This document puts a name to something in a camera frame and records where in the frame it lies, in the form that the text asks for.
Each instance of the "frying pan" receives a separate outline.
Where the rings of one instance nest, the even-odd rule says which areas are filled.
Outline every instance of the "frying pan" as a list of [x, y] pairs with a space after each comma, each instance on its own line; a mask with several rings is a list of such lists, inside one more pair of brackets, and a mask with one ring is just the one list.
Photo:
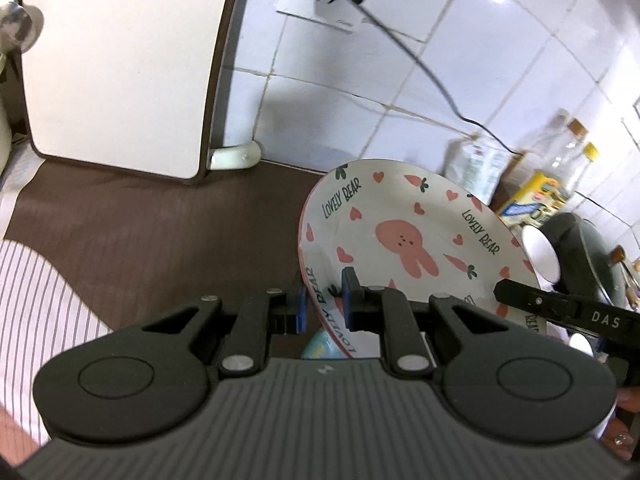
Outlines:
[[540, 230], [560, 262], [560, 281], [555, 286], [558, 292], [625, 307], [622, 270], [610, 264], [606, 243], [595, 225], [573, 213], [560, 213]]

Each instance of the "teal object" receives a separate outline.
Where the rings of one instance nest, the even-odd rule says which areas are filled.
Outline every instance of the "teal object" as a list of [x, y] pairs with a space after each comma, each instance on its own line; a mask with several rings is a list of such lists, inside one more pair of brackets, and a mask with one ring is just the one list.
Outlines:
[[319, 330], [302, 352], [303, 359], [346, 359], [326, 330]]

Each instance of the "bunny ear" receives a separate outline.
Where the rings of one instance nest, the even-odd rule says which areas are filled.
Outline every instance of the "bunny ear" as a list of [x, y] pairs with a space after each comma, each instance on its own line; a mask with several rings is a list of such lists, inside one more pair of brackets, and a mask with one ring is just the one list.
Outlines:
[[420, 278], [420, 276], [422, 276], [422, 271], [420, 270], [420, 266], [418, 265], [415, 256], [412, 254], [402, 253], [400, 254], [400, 261], [402, 262], [404, 270], [409, 273], [409, 276], [414, 278]]
[[431, 255], [424, 250], [424, 248], [420, 248], [415, 253], [416, 259], [420, 262], [421, 266], [424, 267], [431, 276], [437, 276], [440, 273], [440, 269], [436, 265], [435, 260], [431, 257]]

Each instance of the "yellow bottle label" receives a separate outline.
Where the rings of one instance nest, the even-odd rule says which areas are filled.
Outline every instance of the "yellow bottle label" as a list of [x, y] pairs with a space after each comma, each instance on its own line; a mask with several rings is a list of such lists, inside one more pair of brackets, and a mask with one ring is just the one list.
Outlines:
[[497, 214], [507, 227], [518, 224], [540, 227], [564, 205], [559, 187], [556, 179], [537, 171]]

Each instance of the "bottle cap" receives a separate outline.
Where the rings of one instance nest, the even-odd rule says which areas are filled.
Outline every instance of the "bottle cap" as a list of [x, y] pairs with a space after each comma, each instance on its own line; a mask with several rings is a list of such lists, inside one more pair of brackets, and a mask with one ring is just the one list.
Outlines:
[[600, 156], [600, 152], [591, 142], [587, 142], [582, 152], [591, 162], [595, 162]]
[[576, 137], [584, 137], [588, 133], [587, 128], [585, 128], [578, 119], [571, 121], [567, 127]]

